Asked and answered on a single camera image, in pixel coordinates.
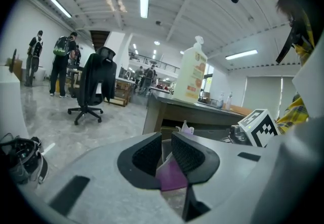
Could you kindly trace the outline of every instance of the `railing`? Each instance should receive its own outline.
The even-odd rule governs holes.
[[[174,72],[174,73],[179,74],[180,68],[175,67],[173,65],[166,64],[166,63],[163,63],[161,61],[158,61],[158,60],[146,57],[146,56],[136,55],[135,53],[131,53],[131,52],[129,52],[128,54],[129,54],[130,60],[135,60],[142,64],[148,64],[148,65],[154,64],[155,68],[160,68],[160,69],[163,69],[163,70],[166,70],[169,72]]]

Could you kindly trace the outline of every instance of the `black office chair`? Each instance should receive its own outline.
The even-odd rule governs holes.
[[[115,53],[106,47],[102,47],[97,50],[95,54],[91,54],[88,61],[83,69],[80,89],[77,96],[77,102],[80,107],[69,108],[68,114],[72,111],[80,111],[76,117],[74,124],[78,125],[78,120],[86,113],[98,118],[98,122],[101,122],[101,117],[94,113],[94,111],[100,111],[103,113],[101,108],[93,108],[89,106],[99,105],[104,97],[108,100],[114,95],[114,79],[116,73],[116,64],[112,61]],[[97,93],[98,85],[101,85],[101,91]]]

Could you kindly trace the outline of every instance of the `green backpack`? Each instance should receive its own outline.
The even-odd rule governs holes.
[[[60,37],[55,44],[53,53],[57,56],[66,56],[69,51],[70,40],[67,36]]]

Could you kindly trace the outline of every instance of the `floor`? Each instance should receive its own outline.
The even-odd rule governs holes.
[[[74,125],[77,112],[67,113],[68,108],[78,107],[77,100],[49,95],[48,82],[34,83],[34,87],[21,85],[21,101],[26,127],[30,137],[41,139],[49,163],[47,179],[86,151],[95,147],[141,135],[146,118],[147,98],[136,95],[126,107],[103,102],[98,107],[104,111],[102,123],[90,114]],[[181,215],[185,189],[162,193],[167,203]]]

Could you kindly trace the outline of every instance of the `purple object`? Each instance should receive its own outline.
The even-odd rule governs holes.
[[[186,188],[188,185],[187,178],[173,156],[157,169],[155,177],[161,182],[161,192]]]

